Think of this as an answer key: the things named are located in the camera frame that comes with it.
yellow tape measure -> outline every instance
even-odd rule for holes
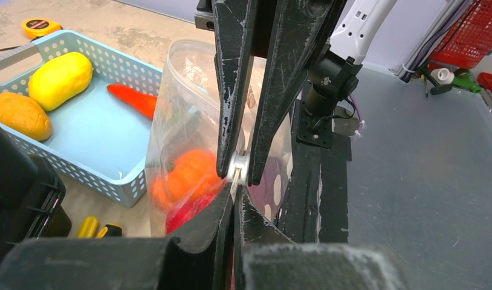
[[[27,19],[22,23],[22,28],[25,31],[25,35],[30,39],[42,37],[54,31],[63,29],[59,23],[42,18]]]

red carrot toy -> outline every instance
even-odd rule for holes
[[[148,119],[154,119],[155,104],[157,103],[156,96],[138,92],[119,83],[108,85],[107,90],[121,101],[132,106]]]

yellow screwdriver handle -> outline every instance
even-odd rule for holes
[[[77,237],[95,237],[99,229],[99,220],[94,216],[88,216],[82,222]]]

screwdriver handle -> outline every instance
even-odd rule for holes
[[[121,237],[122,229],[116,224],[106,224],[98,233],[97,239],[103,237]]]

plastic bag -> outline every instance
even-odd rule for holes
[[[176,40],[169,48],[145,165],[153,236],[182,226],[208,206],[225,184],[216,174],[219,92],[215,51],[214,45],[191,39]],[[238,152],[248,146],[264,66],[260,59],[254,63]],[[274,137],[261,184],[248,188],[255,206],[270,220],[280,208],[291,169],[287,117]]]

